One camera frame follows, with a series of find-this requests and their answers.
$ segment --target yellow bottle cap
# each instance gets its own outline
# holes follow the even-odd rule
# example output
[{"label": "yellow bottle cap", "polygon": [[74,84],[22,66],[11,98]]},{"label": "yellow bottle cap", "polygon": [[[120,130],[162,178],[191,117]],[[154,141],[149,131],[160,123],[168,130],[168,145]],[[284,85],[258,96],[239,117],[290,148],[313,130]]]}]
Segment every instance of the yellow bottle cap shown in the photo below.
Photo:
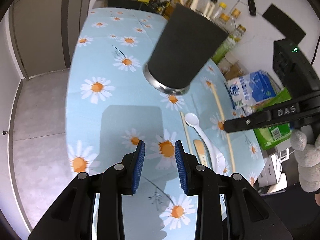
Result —
[{"label": "yellow bottle cap", "polygon": [[222,13],[219,18],[224,20],[225,22],[227,22],[230,19],[230,17],[224,13]]},{"label": "yellow bottle cap", "polygon": [[241,12],[237,8],[235,8],[231,13],[231,15],[236,19],[239,17],[240,14]]},{"label": "yellow bottle cap", "polygon": [[224,2],[219,3],[219,6],[222,7],[223,9],[227,7],[227,5]]},{"label": "yellow bottle cap", "polygon": [[244,28],[241,24],[239,24],[239,26],[238,26],[237,29],[239,29],[239,30],[241,30],[241,31],[243,31],[243,32],[246,32],[246,31],[247,31],[247,29]]}]

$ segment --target human hand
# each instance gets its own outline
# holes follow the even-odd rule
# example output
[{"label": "human hand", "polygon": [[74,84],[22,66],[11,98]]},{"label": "human hand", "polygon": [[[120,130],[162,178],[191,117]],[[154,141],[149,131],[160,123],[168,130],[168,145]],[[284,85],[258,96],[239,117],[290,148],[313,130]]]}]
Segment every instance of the human hand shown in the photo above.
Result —
[{"label": "human hand", "polygon": [[[320,189],[320,136],[314,145],[307,144],[307,136],[300,130],[294,129],[291,134],[291,145],[298,162],[299,181],[306,192]],[[320,194],[315,196],[320,206]]]}]

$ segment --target barcode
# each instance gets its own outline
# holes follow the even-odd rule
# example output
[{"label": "barcode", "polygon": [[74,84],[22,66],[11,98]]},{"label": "barcode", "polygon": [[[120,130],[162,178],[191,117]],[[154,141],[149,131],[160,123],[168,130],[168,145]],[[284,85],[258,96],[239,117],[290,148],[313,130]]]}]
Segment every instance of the barcode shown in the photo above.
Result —
[{"label": "barcode", "polygon": [[279,130],[279,127],[277,128],[274,128],[273,130],[271,130],[271,133],[272,133],[272,137],[274,140],[277,140],[281,137],[281,133],[280,133],[280,130]]}]

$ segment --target gray door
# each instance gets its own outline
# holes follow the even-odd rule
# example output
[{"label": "gray door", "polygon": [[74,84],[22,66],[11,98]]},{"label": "gray door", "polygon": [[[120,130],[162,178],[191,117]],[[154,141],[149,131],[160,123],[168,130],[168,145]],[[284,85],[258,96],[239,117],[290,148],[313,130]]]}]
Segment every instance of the gray door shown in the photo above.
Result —
[{"label": "gray door", "polygon": [[15,52],[27,77],[70,67],[89,0],[15,0]]}]

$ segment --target green bottle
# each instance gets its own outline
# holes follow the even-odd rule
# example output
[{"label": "green bottle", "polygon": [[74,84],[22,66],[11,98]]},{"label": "green bottle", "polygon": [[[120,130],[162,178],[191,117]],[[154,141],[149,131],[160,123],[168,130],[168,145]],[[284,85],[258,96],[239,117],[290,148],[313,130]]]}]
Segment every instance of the green bottle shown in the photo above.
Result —
[{"label": "green bottle", "polygon": [[220,45],[215,54],[212,56],[212,60],[215,64],[218,64],[223,57],[234,48],[234,46],[242,39],[242,35],[245,33],[246,28],[239,25],[229,37]]}]

